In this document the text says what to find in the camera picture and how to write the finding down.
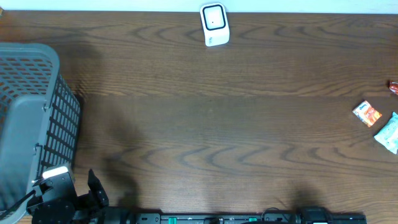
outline orange snack packet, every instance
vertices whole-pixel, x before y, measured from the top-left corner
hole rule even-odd
[[[381,117],[381,114],[366,100],[357,106],[353,113],[368,127],[372,126]]]

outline wooden table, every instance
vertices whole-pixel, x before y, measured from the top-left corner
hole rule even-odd
[[[261,212],[321,205],[398,222],[398,156],[373,139],[398,111],[398,16],[6,11],[0,40],[48,44],[85,99],[76,190],[111,205]],[[351,112],[368,100],[383,116]]]

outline black cable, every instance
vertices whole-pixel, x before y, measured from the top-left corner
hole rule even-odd
[[[267,208],[267,209],[265,209],[264,212],[261,214],[261,220],[264,220],[264,221],[265,221],[264,215],[265,215],[266,212],[268,212],[269,210],[278,210],[278,211],[280,211],[280,209],[279,209],[279,208],[276,208],[276,207]],[[286,219],[286,221],[289,221],[289,219],[286,218],[286,216],[285,216],[284,214],[281,213],[281,215]]]
[[[5,218],[11,212],[15,212],[22,203],[24,203],[30,196],[32,196],[35,193],[36,193],[36,191],[32,190],[27,195],[25,195],[23,198],[21,198],[19,201],[17,201],[17,203],[15,203],[11,208],[7,209],[3,214],[0,215],[0,220]]]

